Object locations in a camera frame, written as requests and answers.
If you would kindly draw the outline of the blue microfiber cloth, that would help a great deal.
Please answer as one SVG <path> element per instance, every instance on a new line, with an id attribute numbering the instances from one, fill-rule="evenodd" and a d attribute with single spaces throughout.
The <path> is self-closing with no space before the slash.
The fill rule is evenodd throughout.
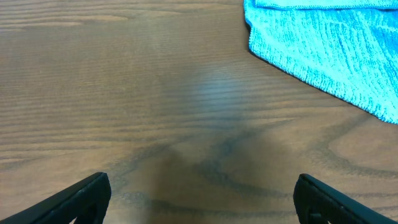
<path id="1" fill-rule="evenodd" d="M 244 0 L 243 8 L 254 55 L 397 122 L 396 1 Z"/>

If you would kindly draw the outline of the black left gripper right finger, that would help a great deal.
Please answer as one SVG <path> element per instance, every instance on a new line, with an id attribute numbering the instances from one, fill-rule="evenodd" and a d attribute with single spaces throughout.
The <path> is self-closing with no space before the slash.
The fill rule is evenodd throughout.
<path id="1" fill-rule="evenodd" d="M 293 199 L 300 224 L 397 224 L 308 174 L 299 175 Z"/>

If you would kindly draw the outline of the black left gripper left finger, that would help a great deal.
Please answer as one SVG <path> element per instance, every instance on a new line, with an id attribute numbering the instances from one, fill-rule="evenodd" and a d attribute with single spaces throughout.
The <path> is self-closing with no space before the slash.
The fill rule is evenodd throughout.
<path id="1" fill-rule="evenodd" d="M 108 175 L 97 172 L 1 224 L 102 224 L 110 198 Z"/>

